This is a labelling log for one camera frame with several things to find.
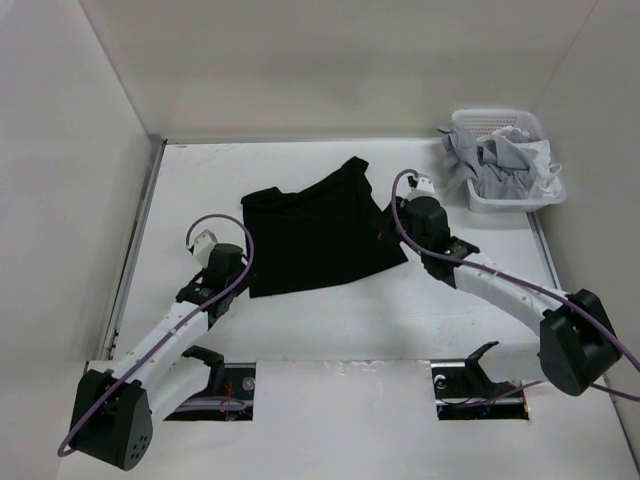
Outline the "black tank top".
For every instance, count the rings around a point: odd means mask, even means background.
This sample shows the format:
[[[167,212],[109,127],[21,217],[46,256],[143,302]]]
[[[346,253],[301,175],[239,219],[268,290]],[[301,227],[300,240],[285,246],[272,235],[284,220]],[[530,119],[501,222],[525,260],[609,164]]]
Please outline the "black tank top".
[[[252,298],[340,286],[407,262],[398,243],[379,238],[368,167],[353,157],[299,192],[271,187],[241,199],[255,246]]]

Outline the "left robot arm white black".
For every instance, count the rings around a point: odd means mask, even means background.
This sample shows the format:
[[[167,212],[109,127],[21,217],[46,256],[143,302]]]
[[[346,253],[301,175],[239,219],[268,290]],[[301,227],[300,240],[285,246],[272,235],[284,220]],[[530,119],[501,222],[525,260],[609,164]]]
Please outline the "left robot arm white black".
[[[59,456],[81,452],[129,471],[148,451],[157,423],[196,394],[219,395],[224,358],[196,343],[246,290],[250,269],[241,247],[209,247],[160,323],[115,364],[83,374]]]

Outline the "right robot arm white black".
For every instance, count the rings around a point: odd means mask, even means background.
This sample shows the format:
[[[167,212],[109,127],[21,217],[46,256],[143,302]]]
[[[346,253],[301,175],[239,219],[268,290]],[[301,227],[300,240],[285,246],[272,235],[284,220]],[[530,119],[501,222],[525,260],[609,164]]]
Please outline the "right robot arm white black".
[[[536,334],[534,377],[579,396],[623,356],[593,292],[549,290],[499,268],[477,246],[451,234],[447,213],[433,197],[393,196],[385,213],[387,234],[418,253],[431,277],[492,304]]]

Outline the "grey tank top in basket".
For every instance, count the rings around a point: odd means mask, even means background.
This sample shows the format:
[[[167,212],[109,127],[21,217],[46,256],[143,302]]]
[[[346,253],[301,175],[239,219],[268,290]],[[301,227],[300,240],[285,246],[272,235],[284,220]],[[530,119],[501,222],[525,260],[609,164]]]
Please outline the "grey tank top in basket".
[[[533,163],[511,142],[490,136],[478,140],[467,128],[449,121],[437,131],[445,150],[447,189],[471,181],[485,199],[524,200],[534,181]]]

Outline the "white tank top in basket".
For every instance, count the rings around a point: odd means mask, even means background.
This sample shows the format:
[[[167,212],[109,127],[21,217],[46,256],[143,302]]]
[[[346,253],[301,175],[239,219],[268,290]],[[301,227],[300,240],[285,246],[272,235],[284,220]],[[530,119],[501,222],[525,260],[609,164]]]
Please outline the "white tank top in basket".
[[[514,144],[534,167],[534,181],[529,189],[531,199],[555,199],[562,193],[559,174],[562,166],[553,164],[551,148],[548,140],[539,140],[527,130],[513,126],[505,126],[493,132],[494,136],[502,137]]]

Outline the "white plastic laundry basket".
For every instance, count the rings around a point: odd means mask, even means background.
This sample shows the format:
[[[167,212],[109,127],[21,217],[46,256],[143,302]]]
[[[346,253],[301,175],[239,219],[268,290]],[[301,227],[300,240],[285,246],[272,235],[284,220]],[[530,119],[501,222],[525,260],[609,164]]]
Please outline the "white plastic laundry basket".
[[[464,187],[472,211],[529,213],[566,200],[562,166],[533,113],[460,109],[438,132],[448,188]]]

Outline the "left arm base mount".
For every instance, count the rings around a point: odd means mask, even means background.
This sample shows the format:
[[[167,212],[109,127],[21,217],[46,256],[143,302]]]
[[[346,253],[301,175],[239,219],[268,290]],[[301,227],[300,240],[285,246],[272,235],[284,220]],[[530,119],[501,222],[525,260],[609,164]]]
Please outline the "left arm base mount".
[[[228,363],[220,353],[200,346],[190,347],[184,358],[206,365],[206,387],[191,395],[166,421],[242,422],[252,421],[256,391],[255,363]]]

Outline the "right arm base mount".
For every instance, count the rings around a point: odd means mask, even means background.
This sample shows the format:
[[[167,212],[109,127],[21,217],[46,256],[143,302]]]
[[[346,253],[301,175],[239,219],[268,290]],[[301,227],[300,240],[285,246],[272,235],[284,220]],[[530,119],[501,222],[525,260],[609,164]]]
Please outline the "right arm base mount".
[[[529,419],[522,385],[494,382],[480,366],[480,359],[498,341],[488,342],[464,359],[431,363],[431,374],[440,421],[524,420]]]

